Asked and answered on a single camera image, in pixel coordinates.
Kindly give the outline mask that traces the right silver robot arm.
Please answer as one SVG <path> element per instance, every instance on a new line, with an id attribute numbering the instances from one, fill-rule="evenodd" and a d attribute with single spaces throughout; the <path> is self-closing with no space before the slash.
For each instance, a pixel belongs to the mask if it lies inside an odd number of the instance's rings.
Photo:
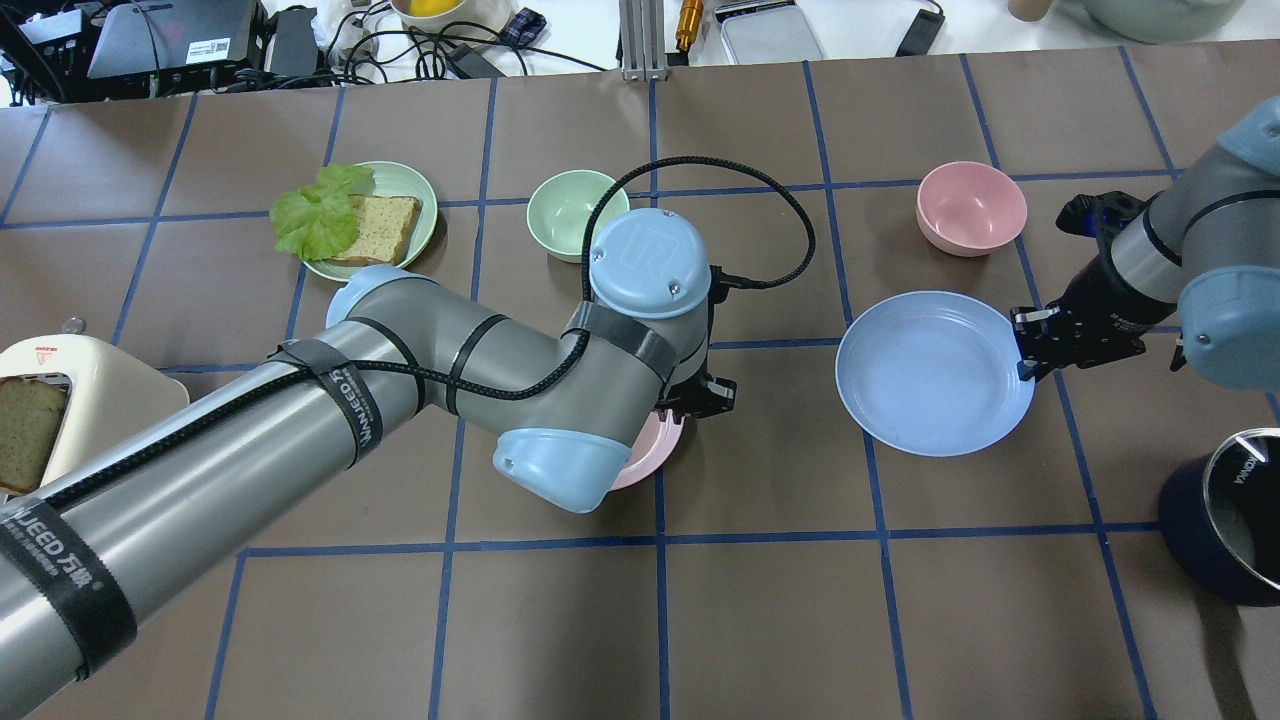
<path id="1" fill-rule="evenodd" d="M 1043 307 L 1015 307 L 1024 380 L 1146 351 L 1171 315 L 1171 370 L 1192 368 L 1229 389 L 1279 387 L 1279 100 L 1222 132 L 1165 191 L 1147 200 L 1080 193 L 1056 218 L 1092 238 L 1094 258 Z"/>

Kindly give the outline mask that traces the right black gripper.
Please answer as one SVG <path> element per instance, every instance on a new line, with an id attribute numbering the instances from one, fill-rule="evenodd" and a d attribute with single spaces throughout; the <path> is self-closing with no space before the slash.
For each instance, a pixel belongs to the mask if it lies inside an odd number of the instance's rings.
<path id="1" fill-rule="evenodd" d="M 1020 380 L 1039 383 L 1051 363 L 1116 363 L 1142 355 L 1147 297 L 1133 290 L 1110 258 L 1111 242 L 1137 219 L 1143 202 L 1125 192 L 1079 193 L 1059 211 L 1059 231 L 1094 241 L 1097 254 L 1046 307 L 1019 306 L 1010 322 L 1020 351 Z"/>

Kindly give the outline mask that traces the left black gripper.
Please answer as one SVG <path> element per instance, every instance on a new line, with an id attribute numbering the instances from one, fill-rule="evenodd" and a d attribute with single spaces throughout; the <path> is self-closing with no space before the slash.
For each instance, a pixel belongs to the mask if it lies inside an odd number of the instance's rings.
<path id="1" fill-rule="evenodd" d="M 737 398 L 735 380 L 716 377 L 708 365 L 716 309 L 728 297 L 727 290 L 712 290 L 707 300 L 707 324 L 703 340 L 694 354 L 676 368 L 678 382 L 672 380 L 655 402 L 658 413 L 675 419 L 705 419 L 731 413 Z"/>

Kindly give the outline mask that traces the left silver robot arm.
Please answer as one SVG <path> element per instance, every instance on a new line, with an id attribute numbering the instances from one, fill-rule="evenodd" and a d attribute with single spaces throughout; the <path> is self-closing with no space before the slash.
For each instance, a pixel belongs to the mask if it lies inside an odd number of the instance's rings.
<path id="1" fill-rule="evenodd" d="M 3 507 L 3 716 L 22 719 L 430 406 L 497 437 L 495 469 L 595 510 L 652 411 L 705 378 L 716 282 L 678 214 L 590 234 L 588 297 L 545 334 L 394 266 L 366 266 L 326 329 Z"/>

